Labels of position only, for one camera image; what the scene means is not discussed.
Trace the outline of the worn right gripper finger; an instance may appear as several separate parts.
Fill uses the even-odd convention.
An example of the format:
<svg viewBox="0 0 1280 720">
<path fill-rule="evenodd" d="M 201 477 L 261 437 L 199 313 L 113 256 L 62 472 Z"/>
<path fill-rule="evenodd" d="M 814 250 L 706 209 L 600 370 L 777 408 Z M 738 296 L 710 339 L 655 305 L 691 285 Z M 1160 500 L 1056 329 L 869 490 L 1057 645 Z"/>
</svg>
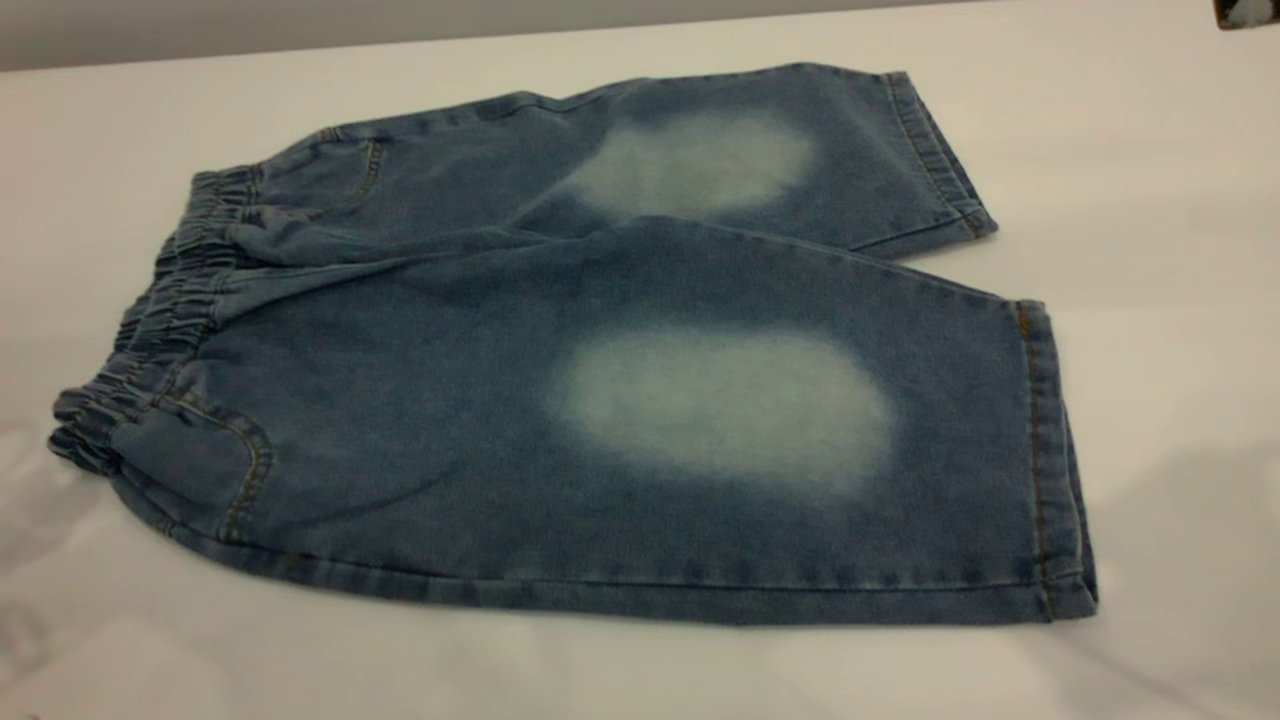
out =
<svg viewBox="0 0 1280 720">
<path fill-rule="evenodd" d="M 1279 23 L 1276 0 L 1219 0 L 1213 3 L 1220 29 L 1252 29 Z"/>
</svg>

